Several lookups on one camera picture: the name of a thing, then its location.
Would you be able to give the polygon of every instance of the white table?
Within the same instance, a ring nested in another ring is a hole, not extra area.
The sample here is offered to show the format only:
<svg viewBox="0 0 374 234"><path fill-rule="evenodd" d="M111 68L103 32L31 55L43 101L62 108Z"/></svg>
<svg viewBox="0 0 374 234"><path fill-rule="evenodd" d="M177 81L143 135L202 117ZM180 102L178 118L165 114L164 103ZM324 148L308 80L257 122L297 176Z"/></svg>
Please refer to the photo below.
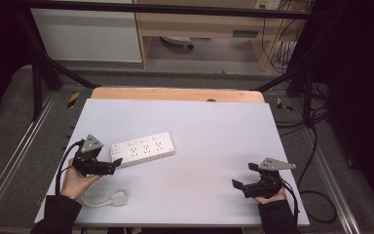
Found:
<svg viewBox="0 0 374 234"><path fill-rule="evenodd" d="M248 163L266 157L287 161L268 104L179 100L88 99L69 145L88 134L103 144L98 159L111 161L110 144L169 131L175 153L119 169L86 193L91 203L124 190L122 207L83 206L76 223L86 226L254 226L257 204L231 179L255 182ZM281 176L295 190L299 225L309 225L290 170ZM55 180L48 194L54 194ZM293 210L293 200L288 194ZM36 221L43 218L42 205Z"/></svg>

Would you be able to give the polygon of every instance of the power strip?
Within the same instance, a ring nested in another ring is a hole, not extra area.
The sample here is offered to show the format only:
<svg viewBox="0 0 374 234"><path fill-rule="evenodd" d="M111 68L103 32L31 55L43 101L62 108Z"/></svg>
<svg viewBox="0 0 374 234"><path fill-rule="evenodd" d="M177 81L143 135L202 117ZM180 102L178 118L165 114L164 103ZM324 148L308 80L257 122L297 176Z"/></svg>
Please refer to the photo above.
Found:
<svg viewBox="0 0 374 234"><path fill-rule="evenodd" d="M123 158L119 168L167 157L174 154L169 132L131 139L111 144L111 158L114 162Z"/></svg>

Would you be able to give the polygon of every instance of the gray floor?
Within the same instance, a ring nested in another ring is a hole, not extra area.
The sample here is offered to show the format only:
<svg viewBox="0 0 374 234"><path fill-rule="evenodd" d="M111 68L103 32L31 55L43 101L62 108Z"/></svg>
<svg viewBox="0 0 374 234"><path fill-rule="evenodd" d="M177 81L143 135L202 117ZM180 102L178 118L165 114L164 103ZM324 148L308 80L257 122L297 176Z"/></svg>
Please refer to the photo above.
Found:
<svg viewBox="0 0 374 234"><path fill-rule="evenodd" d="M243 41L197 39L195 49L164 45L159 39L153 41L150 66L146 69L122 64L107 64L110 69L99 69L99 64L77 70L88 80L105 86L145 86L248 90L264 84L275 77L272 70L260 72L248 43ZM33 225L38 211L38 202L47 192L54 176L57 163L63 153L62 147L68 143L84 101L91 94L76 86L71 80L62 78L64 89L61 92L47 92L55 95L55 102L25 153L17 172L0 201L0 232L27 233ZM298 120L295 111L278 109L277 98L291 105L284 92L287 84L275 87L264 94L271 104L276 121ZM30 71L20 70L3 97L0 105L0 175L17 149L23 134L27 131L32 117L32 89ZM81 94L74 108L66 108L76 89ZM331 171L352 210L362 233L374 233L374 194L360 171L348 167L346 154L335 136L331 123L317 124L318 143L326 156ZM280 135L291 130L280 130ZM290 162L300 165L293 171L297 179L306 164L312 148L304 130L281 137L284 151ZM309 189L327 194L318 167L315 163L308 169L302 183L302 190ZM312 195L304 196L304 206L309 213L320 218L332 214L329 204ZM344 233L341 221L330 224L311 220L311 226L301 227L304 233ZM248 233L258 233L260 228L247 228Z"/></svg>

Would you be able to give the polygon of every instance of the white cable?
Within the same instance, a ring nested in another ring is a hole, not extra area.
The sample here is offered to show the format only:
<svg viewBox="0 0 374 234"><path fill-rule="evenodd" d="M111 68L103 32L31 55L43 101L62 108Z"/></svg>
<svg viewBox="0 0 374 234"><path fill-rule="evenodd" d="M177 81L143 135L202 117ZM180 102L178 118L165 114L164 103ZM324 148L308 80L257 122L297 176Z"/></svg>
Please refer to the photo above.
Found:
<svg viewBox="0 0 374 234"><path fill-rule="evenodd" d="M127 202L127 196L123 191L119 191L117 193L114 193L111 196L111 199L100 203L100 204L90 204L85 200L84 194L81 196L81 201L83 201L84 205L86 205L89 208L100 208L104 206L108 206L110 204L114 205L115 207L119 207L124 205Z"/></svg>

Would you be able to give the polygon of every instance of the wooden edge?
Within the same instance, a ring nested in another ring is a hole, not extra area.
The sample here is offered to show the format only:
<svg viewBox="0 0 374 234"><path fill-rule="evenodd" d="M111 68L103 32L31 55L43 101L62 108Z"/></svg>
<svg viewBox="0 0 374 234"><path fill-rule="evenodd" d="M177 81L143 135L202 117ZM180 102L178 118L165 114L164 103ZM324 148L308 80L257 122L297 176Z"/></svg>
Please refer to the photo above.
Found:
<svg viewBox="0 0 374 234"><path fill-rule="evenodd" d="M99 87L91 98L103 99L153 99L153 100L215 100L220 102L264 103L260 92L236 90L202 90L169 88L114 88Z"/></svg>

